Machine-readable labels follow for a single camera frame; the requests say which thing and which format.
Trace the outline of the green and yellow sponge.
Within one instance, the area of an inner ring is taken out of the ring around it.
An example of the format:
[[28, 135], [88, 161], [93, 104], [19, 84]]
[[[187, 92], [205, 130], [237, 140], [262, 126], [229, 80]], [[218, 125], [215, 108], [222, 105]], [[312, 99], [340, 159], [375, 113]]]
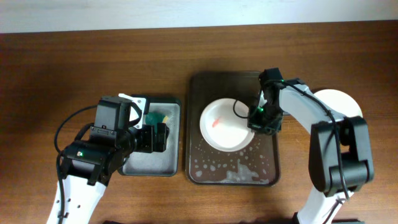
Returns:
[[155, 126], [157, 123], [166, 123], [169, 117], [158, 112], [148, 112], [145, 117], [146, 125]]

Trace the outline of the white plate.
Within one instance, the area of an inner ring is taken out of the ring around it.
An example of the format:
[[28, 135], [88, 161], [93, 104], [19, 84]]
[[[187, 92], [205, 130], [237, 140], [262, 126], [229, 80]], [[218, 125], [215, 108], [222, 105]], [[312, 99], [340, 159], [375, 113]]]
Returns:
[[254, 139], [254, 131], [248, 128], [249, 108], [232, 98], [211, 102], [202, 111], [199, 121], [204, 140], [222, 152], [239, 151]]
[[327, 106], [347, 117], [363, 117], [362, 110], [358, 103], [345, 92], [325, 89], [317, 91], [314, 95]]

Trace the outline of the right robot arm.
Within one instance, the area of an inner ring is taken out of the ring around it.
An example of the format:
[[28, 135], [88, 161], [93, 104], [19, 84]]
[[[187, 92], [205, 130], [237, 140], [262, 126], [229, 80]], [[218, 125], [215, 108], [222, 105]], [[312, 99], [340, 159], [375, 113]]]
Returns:
[[313, 187], [293, 223], [332, 223], [344, 203], [374, 178], [367, 122], [335, 111], [301, 79], [284, 79], [278, 68], [260, 73], [259, 84], [257, 105], [249, 109], [249, 128], [275, 135], [287, 113], [310, 134], [308, 171]]

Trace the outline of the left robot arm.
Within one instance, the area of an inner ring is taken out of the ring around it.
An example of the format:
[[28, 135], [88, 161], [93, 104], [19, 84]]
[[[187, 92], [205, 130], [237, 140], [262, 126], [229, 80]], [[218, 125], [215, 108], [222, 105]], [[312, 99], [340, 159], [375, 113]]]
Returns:
[[48, 223], [88, 223], [109, 184], [133, 152], [164, 152], [169, 128], [163, 122], [136, 131], [145, 107], [130, 96], [104, 96], [95, 120], [84, 125], [56, 158], [57, 192]]

